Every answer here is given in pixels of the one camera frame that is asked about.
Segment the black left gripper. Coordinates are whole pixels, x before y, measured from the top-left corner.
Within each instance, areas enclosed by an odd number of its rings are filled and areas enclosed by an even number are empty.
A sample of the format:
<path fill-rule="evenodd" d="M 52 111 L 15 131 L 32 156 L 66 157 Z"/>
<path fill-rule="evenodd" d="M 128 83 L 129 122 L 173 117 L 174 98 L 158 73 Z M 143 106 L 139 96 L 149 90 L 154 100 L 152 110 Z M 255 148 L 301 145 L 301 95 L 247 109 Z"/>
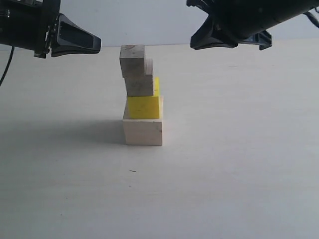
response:
<path fill-rule="evenodd" d="M 83 30 L 60 13 L 59 0 L 2 0 L 0 43 L 31 50 L 37 58 L 70 54 L 98 54 L 101 38 Z"/>

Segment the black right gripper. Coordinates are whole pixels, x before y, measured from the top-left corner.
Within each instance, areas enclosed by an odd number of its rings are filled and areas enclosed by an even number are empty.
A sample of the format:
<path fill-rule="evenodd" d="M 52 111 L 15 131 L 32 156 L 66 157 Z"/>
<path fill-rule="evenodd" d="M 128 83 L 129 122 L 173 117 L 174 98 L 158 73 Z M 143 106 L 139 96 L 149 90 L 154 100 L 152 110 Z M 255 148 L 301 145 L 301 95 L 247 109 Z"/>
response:
<path fill-rule="evenodd" d="M 318 11 L 317 0 L 188 0 L 186 5 L 207 13 L 190 39 L 192 49 L 252 44 L 264 50 L 272 46 L 271 27 L 302 14 L 319 24 L 311 13 Z"/>

